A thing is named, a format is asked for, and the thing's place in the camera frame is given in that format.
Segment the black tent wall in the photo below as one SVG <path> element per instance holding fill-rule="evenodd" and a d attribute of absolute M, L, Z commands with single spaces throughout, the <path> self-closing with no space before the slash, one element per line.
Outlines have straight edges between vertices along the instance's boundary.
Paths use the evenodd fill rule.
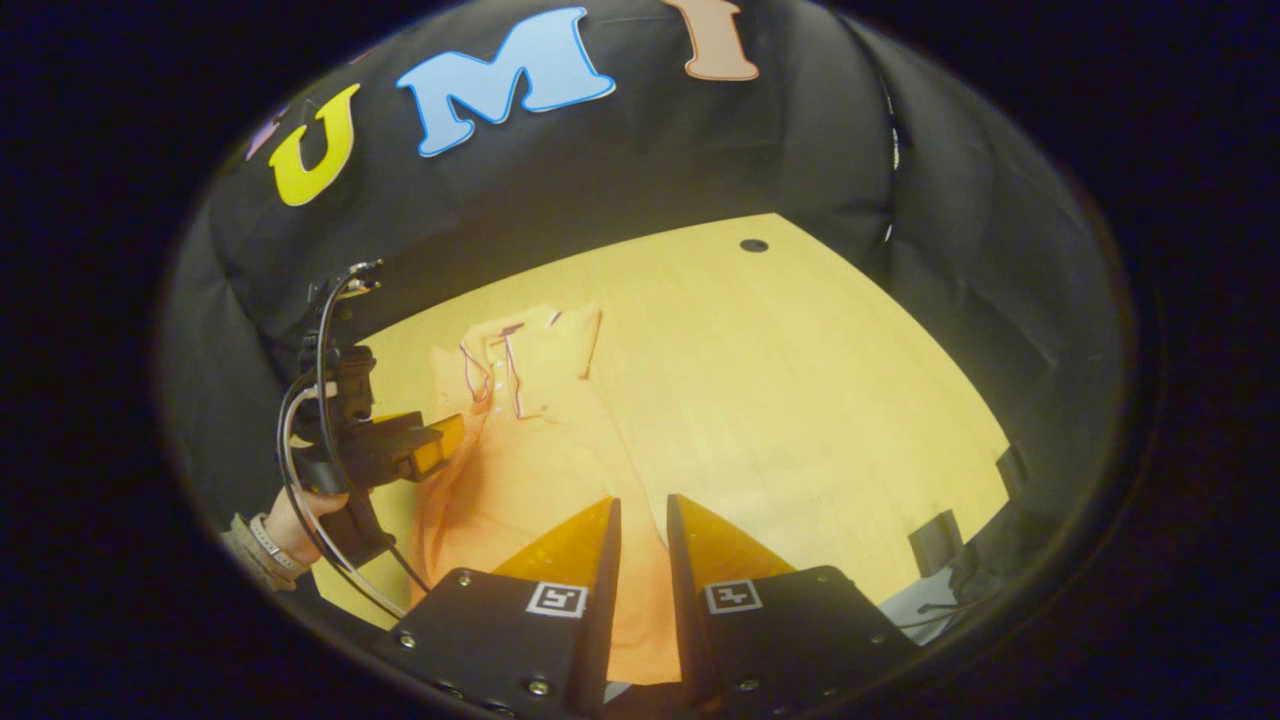
<path fill-rule="evenodd" d="M 1042 544 L 1043 533 L 1019 528 L 1053 527 L 1087 500 L 1112 450 L 1130 352 L 1119 268 L 1051 163 L 945 70 L 820 6 L 751 4 L 737 27 L 760 77 L 709 83 L 685 74 L 689 37 L 672 8 L 581 5 L 591 61 L 617 81 L 608 97 L 541 114 L 517 106 L 421 158 L 412 96 L 394 79 L 448 50 L 492 59 L 515 23 L 558 6 L 472 3 L 316 81 L 271 141 L 212 181 L 157 346 L 170 451 L 197 503 L 219 523 L 270 505 L 276 402 L 308 283 L 385 259 L 384 290 L 352 301 L 364 337 L 576 252 L 776 211 L 867 268 L 956 360 L 1021 455 L 1025 488 L 972 546 L 995 556 Z M 352 82 L 362 85 L 349 163 L 308 205 L 283 205 L 268 156 Z M 302 151 L 319 159 L 323 133 L 308 131 Z M 1025 568 L 1030 556 L 1018 555 L 996 574 Z"/>

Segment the yellow letter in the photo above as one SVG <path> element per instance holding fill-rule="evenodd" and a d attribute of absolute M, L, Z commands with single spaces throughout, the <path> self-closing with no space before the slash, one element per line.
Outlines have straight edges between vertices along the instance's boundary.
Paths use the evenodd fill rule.
<path fill-rule="evenodd" d="M 280 191 L 280 200 L 285 205 L 298 206 L 311 202 L 347 165 L 356 135 L 351 124 L 351 96 L 357 90 L 360 90 L 358 82 L 334 95 L 316 110 L 316 119 L 324 122 L 328 147 L 315 168 L 307 170 L 302 167 L 301 142 L 307 126 L 289 133 L 275 152 L 271 152 L 268 165 L 275 169 L 275 187 Z"/>

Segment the orange polo shirt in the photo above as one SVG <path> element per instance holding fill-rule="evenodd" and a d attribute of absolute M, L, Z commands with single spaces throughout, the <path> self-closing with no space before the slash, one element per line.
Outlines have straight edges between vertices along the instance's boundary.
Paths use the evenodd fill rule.
<path fill-rule="evenodd" d="M 466 436 L 439 478 L 419 486 L 415 569 L 434 585 L 452 569 L 492 570 L 605 496 L 622 501 L 622 559 L 608 678 L 680 679 L 671 564 L 626 446 L 588 382 L 600 325 L 593 302 L 540 305 L 472 327 L 431 351 L 436 414 Z M 413 602 L 422 592 L 412 588 Z"/>

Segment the white cable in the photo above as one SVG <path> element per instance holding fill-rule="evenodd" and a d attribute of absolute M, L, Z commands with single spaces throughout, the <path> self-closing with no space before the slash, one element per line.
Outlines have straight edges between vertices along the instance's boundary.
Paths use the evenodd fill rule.
<path fill-rule="evenodd" d="M 338 383 L 326 382 L 325 395 L 333 397 L 337 393 L 338 393 Z M 356 580 L 360 582 L 360 584 L 366 591 L 369 591 L 370 594 L 376 596 L 379 601 L 384 602 L 387 605 L 387 609 L 389 609 L 389 611 L 393 615 L 396 615 L 397 618 L 403 618 L 404 610 L 402 610 L 398 605 L 388 600 L 387 596 L 378 592 L 371 584 L 369 584 L 369 580 L 366 580 L 365 577 L 361 575 L 358 570 L 356 570 L 356 568 L 351 564 L 351 561 L 347 560 L 347 557 L 342 553 L 342 551 L 338 550 L 333 539 L 329 538 L 329 534 L 324 532 L 324 527 L 320 524 L 320 520 L 315 516 L 315 512 L 311 511 L 311 506 L 307 505 L 307 500 L 302 489 L 302 483 L 298 482 L 298 470 L 293 465 L 293 452 L 288 447 L 288 445 L 289 445 L 289 438 L 293 437 L 293 418 L 294 415 L 297 415 L 298 407 L 302 405 L 303 401 L 315 400 L 315 397 L 316 397 L 315 387 L 302 391 L 301 393 L 298 393 L 297 397 L 293 398 L 293 402 L 289 404 L 289 410 L 284 415 L 284 447 L 282 447 L 280 451 L 284 454 L 284 465 L 289 470 L 289 478 L 288 478 L 289 487 L 292 487 L 293 492 L 298 496 L 298 507 L 301 507 L 302 512 L 306 514 L 307 519 L 311 521 L 311 527 L 314 527 L 316 532 L 320 533 L 320 538 L 324 541 L 325 546 L 328 546 L 328 548 L 333 552 L 333 556 L 337 557 L 339 562 L 342 562 L 340 569 L 337 566 L 334 566 L 334 569 L 338 570 L 339 573 L 343 570 L 349 573 L 352 577 L 355 577 Z"/>

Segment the wrist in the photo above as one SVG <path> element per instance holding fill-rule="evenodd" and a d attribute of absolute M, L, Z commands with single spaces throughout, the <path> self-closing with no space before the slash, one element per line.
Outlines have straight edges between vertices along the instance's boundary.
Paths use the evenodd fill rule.
<path fill-rule="evenodd" d="M 320 560 L 320 551 L 316 550 L 300 523 L 280 523 L 279 518 L 271 512 L 262 519 L 262 529 L 266 530 L 271 542 L 279 546 L 296 562 L 314 565 Z"/>

